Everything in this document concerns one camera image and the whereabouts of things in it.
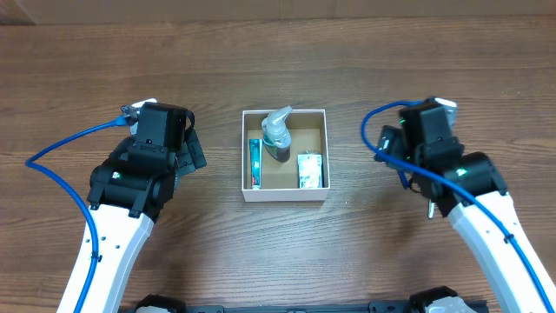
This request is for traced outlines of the green white toothbrush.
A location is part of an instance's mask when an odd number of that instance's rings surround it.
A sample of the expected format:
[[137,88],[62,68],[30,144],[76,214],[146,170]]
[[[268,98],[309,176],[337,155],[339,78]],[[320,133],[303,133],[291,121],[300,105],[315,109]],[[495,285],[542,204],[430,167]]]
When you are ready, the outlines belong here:
[[432,200],[428,200],[427,218],[432,219],[434,217],[435,203]]

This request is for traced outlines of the red green toothpaste tube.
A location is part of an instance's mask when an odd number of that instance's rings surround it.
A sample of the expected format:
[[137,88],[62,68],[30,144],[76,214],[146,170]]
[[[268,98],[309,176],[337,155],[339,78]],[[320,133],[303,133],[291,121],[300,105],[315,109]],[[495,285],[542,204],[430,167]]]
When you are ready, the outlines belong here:
[[250,182],[252,190],[259,190],[261,188],[261,148],[261,139],[249,140]]

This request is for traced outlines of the clear pump sanitizer bottle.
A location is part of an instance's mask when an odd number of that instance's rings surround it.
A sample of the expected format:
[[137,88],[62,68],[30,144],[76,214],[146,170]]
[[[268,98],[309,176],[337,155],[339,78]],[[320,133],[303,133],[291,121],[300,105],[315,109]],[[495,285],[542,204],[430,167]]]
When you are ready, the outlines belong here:
[[291,106],[274,110],[261,122],[264,147],[269,155],[280,163],[285,163],[290,158],[292,137],[286,121],[292,111]]

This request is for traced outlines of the green white soap packet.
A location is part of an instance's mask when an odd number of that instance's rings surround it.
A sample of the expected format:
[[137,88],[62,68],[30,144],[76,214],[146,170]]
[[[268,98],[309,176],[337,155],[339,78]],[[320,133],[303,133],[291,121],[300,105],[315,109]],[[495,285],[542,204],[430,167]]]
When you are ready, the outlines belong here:
[[322,155],[319,153],[302,153],[297,156],[300,189],[322,188]]

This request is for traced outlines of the blue disposable razor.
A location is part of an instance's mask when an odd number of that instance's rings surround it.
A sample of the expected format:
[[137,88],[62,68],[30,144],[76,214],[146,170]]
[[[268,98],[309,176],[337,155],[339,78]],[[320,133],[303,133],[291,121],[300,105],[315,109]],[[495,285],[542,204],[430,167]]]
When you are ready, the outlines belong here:
[[411,180],[407,178],[406,173],[403,170],[398,170],[397,174],[400,179],[400,183],[405,190],[409,190],[411,188]]

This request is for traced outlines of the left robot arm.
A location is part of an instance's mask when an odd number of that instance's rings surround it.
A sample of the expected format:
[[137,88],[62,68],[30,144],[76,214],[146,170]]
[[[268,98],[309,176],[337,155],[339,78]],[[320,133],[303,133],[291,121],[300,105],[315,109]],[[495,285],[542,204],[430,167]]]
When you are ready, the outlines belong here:
[[116,312],[130,272],[182,176],[206,165],[195,115],[150,98],[122,107],[124,138],[90,175],[90,215],[58,309]]

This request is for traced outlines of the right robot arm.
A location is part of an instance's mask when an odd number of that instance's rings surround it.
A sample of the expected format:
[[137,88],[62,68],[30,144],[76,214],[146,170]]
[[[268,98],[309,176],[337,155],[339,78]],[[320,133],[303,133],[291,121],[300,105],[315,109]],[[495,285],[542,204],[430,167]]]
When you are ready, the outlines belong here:
[[460,234],[505,312],[553,312],[555,284],[523,230],[506,181],[483,152],[467,154],[453,133],[455,102],[439,97],[398,101],[399,126],[384,126],[363,143],[396,170],[404,188],[420,194]]

